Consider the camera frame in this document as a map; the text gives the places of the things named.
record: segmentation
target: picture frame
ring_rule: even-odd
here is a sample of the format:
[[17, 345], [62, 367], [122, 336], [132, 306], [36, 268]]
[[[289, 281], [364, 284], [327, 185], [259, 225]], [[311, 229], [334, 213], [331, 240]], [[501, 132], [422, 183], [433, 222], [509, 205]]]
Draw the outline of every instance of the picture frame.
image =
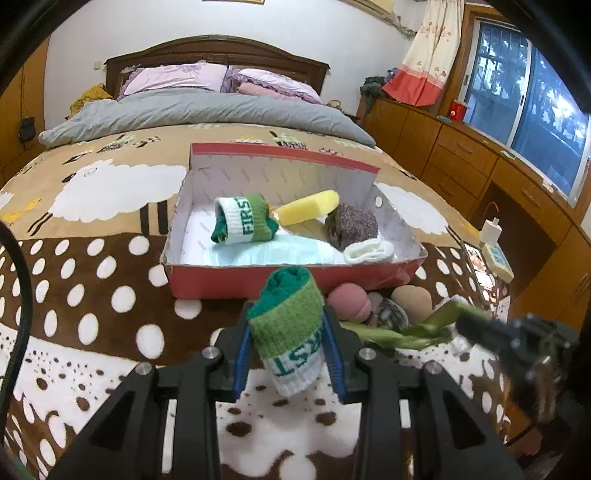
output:
[[264, 5], [265, 0], [202, 0], [203, 2], [241, 2], [244, 4]]

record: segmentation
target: rolled sock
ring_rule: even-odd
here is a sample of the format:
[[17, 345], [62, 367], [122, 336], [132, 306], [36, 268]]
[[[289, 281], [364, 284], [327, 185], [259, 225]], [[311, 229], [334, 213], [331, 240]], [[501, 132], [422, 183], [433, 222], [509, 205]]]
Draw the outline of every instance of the rolled sock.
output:
[[277, 391], [289, 397], [316, 381], [324, 364], [324, 297], [305, 268], [285, 267], [267, 279], [248, 312], [255, 347]]
[[216, 226], [212, 242], [239, 244], [275, 238], [279, 224], [269, 217], [269, 204], [260, 193], [215, 200]]
[[350, 244], [343, 252], [343, 257], [348, 264], [383, 262], [394, 255], [392, 242], [370, 238], [363, 242]]

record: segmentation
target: curtain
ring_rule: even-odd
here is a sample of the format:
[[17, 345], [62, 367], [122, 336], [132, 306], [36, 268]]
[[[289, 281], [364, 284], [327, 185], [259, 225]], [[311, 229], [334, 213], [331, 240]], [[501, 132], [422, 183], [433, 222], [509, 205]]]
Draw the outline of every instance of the curtain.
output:
[[432, 105], [460, 46], [465, 0], [427, 0], [423, 23], [392, 80], [382, 88], [396, 100]]

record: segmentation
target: small box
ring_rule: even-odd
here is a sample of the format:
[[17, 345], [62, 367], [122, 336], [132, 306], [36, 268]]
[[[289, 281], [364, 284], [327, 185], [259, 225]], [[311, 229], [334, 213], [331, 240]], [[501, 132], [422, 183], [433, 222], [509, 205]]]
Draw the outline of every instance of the small box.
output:
[[[255, 192], [261, 192], [271, 206], [281, 206], [333, 189], [341, 202], [373, 212], [380, 235], [394, 244], [394, 259], [363, 265], [296, 263], [310, 270], [322, 292], [345, 282], [354, 282], [365, 290], [407, 284], [427, 251], [374, 184], [378, 171], [378, 167], [330, 153], [238, 142], [191, 145], [189, 171], [161, 256], [173, 295], [180, 299], [255, 299], [273, 271], [293, 264], [289, 251], [285, 252], [285, 262], [234, 264], [249, 254], [248, 249], [264, 243], [273, 247], [270, 244], [277, 240], [235, 245], [211, 241], [215, 198]], [[323, 242], [322, 227], [320, 220], [300, 224], [298, 236]], [[322, 247], [332, 249], [327, 244]]]

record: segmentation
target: tan ball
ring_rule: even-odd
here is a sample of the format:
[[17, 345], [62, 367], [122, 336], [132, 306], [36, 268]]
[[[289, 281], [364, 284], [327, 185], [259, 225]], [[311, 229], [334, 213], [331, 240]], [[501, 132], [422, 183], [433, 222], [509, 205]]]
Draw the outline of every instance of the tan ball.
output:
[[411, 324], [422, 323], [433, 313], [431, 294], [422, 287], [403, 285], [396, 288], [390, 298], [404, 309]]

